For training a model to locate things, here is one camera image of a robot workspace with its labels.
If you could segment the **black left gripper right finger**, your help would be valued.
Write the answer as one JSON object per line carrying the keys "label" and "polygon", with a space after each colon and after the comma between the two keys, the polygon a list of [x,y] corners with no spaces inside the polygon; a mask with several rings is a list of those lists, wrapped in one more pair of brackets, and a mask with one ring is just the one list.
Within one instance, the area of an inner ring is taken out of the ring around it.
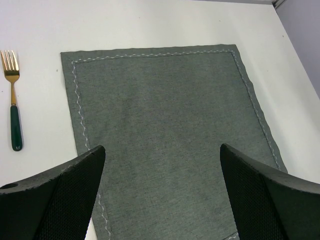
{"label": "black left gripper right finger", "polygon": [[318,240],[320,185],[254,160],[228,144],[220,164],[241,240]]}

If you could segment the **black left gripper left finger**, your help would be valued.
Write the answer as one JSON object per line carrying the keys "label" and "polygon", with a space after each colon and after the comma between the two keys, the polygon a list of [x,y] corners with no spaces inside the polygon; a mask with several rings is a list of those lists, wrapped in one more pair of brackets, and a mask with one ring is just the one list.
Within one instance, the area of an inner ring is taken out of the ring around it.
{"label": "black left gripper left finger", "polygon": [[99,145],[34,176],[0,188],[2,240],[83,240],[106,150]]}

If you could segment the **grey cloth napkin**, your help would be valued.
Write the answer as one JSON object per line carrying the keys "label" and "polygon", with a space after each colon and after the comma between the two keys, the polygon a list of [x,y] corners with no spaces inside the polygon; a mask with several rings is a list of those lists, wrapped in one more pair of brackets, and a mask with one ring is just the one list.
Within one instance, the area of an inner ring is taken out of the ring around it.
{"label": "grey cloth napkin", "polygon": [[76,150],[103,146],[99,240],[237,240],[226,143],[286,171],[234,44],[60,54]]}

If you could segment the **gold fork green handle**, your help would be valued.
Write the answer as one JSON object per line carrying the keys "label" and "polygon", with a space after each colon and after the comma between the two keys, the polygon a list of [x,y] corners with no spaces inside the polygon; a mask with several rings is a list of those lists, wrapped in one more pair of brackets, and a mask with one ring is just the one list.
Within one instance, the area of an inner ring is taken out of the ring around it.
{"label": "gold fork green handle", "polygon": [[21,130],[20,114],[17,105],[15,83],[20,78],[20,69],[17,57],[13,50],[0,52],[5,79],[10,82],[10,137],[11,146],[15,152],[23,149],[23,136]]}

